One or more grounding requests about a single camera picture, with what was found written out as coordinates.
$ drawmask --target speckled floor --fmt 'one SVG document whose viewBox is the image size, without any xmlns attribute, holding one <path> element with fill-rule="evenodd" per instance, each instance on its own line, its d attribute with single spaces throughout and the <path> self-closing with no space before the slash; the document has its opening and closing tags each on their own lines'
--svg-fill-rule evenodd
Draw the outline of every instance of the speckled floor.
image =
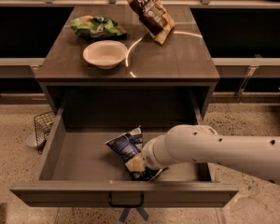
<svg viewBox="0 0 280 224">
<path fill-rule="evenodd" d="M 9 191 L 12 183 L 29 181 L 39 159 L 26 145 L 34 116 L 50 111 L 43 102 L 0 100 L 0 223 L 120 223 L 122 209 L 32 208 Z M 210 104 L 205 124 L 221 134 L 280 135 L 280 104 Z M 280 187 L 215 165 L 221 183 L 235 184 L 239 193 L 224 208 L 147 208 L 144 221 L 135 209 L 126 223 L 280 224 Z"/>
</svg>

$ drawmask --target drawer handle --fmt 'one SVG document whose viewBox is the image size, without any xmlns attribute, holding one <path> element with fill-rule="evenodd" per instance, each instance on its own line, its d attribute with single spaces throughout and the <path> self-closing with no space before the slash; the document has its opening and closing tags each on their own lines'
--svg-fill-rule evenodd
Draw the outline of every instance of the drawer handle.
<svg viewBox="0 0 280 224">
<path fill-rule="evenodd" d="M 109 201 L 109 205 L 111 207 L 138 208 L 138 207 L 143 206 L 143 204 L 144 204 L 144 194 L 143 193 L 140 194 L 140 203 L 137 203 L 137 204 L 115 204 L 112 202 L 112 192 L 109 193 L 108 201 Z"/>
</svg>

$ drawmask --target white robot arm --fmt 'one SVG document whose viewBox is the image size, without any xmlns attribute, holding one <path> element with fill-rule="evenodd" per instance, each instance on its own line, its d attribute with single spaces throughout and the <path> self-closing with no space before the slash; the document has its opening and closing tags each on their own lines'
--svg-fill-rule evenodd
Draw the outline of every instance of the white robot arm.
<svg viewBox="0 0 280 224">
<path fill-rule="evenodd" d="M 180 162 L 212 162 L 280 185 L 280 136 L 225 136 L 203 125 L 178 125 L 147 142 L 150 169 Z"/>
</svg>

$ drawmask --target cabinet top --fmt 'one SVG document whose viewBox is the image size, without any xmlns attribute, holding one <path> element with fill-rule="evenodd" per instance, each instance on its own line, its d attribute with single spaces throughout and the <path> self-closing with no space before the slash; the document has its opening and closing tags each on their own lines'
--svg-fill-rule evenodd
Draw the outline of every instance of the cabinet top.
<svg viewBox="0 0 280 224">
<path fill-rule="evenodd" d="M 128 5 L 76 6 L 35 78 L 40 82 L 217 80 L 217 70 L 189 6 L 165 7 L 175 20 L 175 28 L 160 46 Z M 109 17 L 127 31 L 120 42 L 129 53 L 117 67 L 101 70 L 84 61 L 83 50 L 94 41 L 76 36 L 69 24 L 72 19 L 85 15 Z"/>
</svg>

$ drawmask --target crumpled bag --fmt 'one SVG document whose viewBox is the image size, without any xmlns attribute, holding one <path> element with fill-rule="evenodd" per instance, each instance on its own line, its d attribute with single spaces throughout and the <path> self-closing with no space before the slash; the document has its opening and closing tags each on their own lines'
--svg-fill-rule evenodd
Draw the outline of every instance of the crumpled bag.
<svg viewBox="0 0 280 224">
<path fill-rule="evenodd" d="M 117 22 L 107 17 L 83 16 L 71 21 L 70 27 L 78 36 L 108 38 L 125 35 L 126 31 Z"/>
<path fill-rule="evenodd" d="M 141 154 L 143 138 L 140 127 L 123 133 L 105 142 L 114 152 L 121 155 L 133 181 L 149 181 L 162 170 L 151 170 L 147 167 Z"/>
<path fill-rule="evenodd" d="M 163 44 L 175 27 L 175 21 L 162 5 L 161 0 L 126 0 L 131 9 L 139 16 L 151 37 Z"/>
</svg>

